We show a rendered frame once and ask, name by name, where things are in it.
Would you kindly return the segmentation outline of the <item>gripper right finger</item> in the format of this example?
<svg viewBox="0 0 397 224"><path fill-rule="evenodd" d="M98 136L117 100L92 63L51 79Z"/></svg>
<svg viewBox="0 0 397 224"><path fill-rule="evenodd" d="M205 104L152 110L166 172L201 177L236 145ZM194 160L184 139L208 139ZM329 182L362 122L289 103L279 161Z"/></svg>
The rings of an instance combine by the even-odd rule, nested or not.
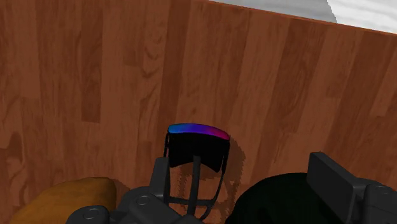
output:
<svg viewBox="0 0 397 224"><path fill-rule="evenodd" d="M307 182L344 224L397 224L397 191L358 178L323 152L309 156Z"/></svg>

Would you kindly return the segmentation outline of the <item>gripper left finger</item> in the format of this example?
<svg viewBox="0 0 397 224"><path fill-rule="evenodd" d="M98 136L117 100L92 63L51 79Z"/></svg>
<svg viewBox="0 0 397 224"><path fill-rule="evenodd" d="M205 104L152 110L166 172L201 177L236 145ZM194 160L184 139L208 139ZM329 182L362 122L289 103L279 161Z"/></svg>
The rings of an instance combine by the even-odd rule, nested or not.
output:
<svg viewBox="0 0 397 224"><path fill-rule="evenodd" d="M194 217L199 188L200 157L193 158L193 186L188 212L182 216L169 207L170 166L167 157L156 159L150 185L128 191L118 208L109 212L104 206L77 209L66 224L204 224Z"/></svg>

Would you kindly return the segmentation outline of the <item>black round object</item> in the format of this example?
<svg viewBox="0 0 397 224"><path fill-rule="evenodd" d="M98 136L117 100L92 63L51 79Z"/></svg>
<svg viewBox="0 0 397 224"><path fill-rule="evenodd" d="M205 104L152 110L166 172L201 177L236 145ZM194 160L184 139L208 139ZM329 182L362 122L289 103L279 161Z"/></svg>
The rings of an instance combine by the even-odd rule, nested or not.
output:
<svg viewBox="0 0 397 224"><path fill-rule="evenodd" d="M237 199L225 224L344 224L306 177L287 173L257 182Z"/></svg>

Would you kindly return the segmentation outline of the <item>black headset with iridescent visor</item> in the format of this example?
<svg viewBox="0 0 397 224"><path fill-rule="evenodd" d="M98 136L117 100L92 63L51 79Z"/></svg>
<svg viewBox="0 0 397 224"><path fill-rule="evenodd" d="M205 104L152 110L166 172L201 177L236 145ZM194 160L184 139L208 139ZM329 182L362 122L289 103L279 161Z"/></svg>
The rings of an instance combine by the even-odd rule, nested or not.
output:
<svg viewBox="0 0 397 224"><path fill-rule="evenodd" d="M170 125L164 142L164 157L169 159L170 168L192 163L193 174L189 198L171 196L169 202L187 205L187 213L190 215L195 214L197 206L205 206L206 210L200 217L201 221L205 220L219 196L229 152L230 136L221 129L199 123ZM198 198L201 165L221 173L216 193L211 199Z"/></svg>

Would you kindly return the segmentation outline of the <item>brown bread loaf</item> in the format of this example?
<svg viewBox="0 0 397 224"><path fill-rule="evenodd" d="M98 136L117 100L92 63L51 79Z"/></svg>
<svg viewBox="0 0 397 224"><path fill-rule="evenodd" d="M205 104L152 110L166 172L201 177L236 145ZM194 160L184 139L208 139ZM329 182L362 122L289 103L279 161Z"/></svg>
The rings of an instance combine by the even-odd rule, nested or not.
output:
<svg viewBox="0 0 397 224"><path fill-rule="evenodd" d="M113 180L90 177L66 181L43 190L29 204L17 211L9 224L65 224L69 215L85 206L116 206Z"/></svg>

